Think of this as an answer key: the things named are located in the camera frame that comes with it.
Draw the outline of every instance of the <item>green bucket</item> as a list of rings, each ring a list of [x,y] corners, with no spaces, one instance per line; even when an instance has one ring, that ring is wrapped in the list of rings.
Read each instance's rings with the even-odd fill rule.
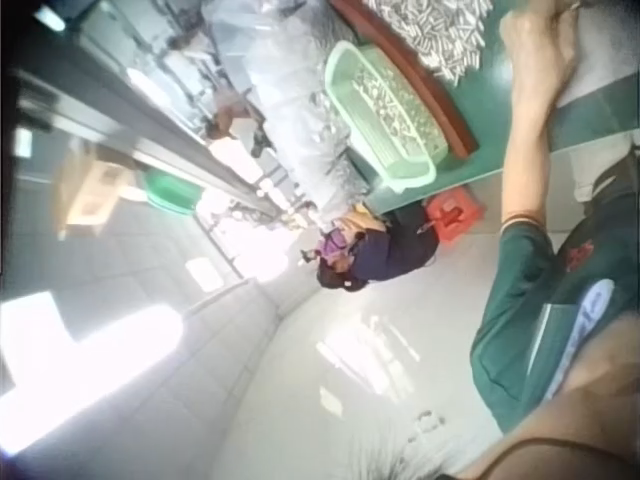
[[[148,170],[144,181],[149,203],[165,212],[191,215],[202,196],[202,187],[161,170]]]

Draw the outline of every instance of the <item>table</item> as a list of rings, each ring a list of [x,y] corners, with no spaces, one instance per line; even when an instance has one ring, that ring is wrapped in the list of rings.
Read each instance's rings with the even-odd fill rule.
[[[500,19],[509,10],[508,0],[495,0],[485,20],[486,48],[482,66],[469,72],[457,88],[446,86],[466,119],[479,148],[468,159],[449,155],[438,165],[436,180],[420,188],[393,192],[362,158],[352,161],[372,187],[365,201],[375,213],[384,213],[437,192],[492,175],[502,169],[511,124],[510,66],[499,37]],[[551,125],[551,150],[557,151],[638,128],[638,73],[628,75],[559,108]]]

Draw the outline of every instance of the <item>purple face mask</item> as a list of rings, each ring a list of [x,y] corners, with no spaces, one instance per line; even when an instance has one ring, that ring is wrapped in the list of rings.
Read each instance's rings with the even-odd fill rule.
[[[331,263],[341,254],[346,253],[348,246],[344,234],[338,228],[334,228],[320,240],[318,251],[322,258]]]

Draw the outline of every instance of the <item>cardboard box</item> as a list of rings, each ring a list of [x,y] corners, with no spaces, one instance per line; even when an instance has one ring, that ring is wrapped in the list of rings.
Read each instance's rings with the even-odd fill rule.
[[[54,208],[58,238],[69,225],[88,225],[99,234],[130,185],[131,157],[104,145],[74,138],[54,180]]]

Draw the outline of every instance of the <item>green plastic basket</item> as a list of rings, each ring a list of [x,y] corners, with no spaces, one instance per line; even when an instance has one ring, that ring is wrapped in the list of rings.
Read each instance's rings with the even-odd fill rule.
[[[202,187],[161,170],[148,170],[144,181],[149,203],[166,212],[190,215],[202,196]]]
[[[356,88],[367,75],[384,89],[394,118],[402,124],[404,143],[390,130],[372,101]],[[396,193],[433,182],[436,164],[449,150],[442,131],[409,83],[377,47],[341,41],[325,69],[325,88],[340,116],[351,128],[353,147]]]

